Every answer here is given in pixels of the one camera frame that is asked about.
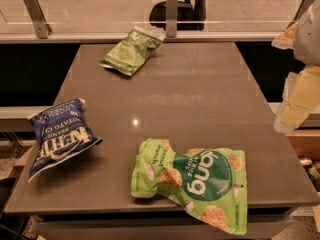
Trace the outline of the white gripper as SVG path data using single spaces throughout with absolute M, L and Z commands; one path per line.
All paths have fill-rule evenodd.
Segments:
M 297 129 L 320 105 L 320 0 L 315 0 L 297 22 L 277 36 L 271 45 L 292 49 L 294 56 L 306 65 L 299 73 L 290 72 L 286 78 L 282 103 L 273 124 L 279 133 Z

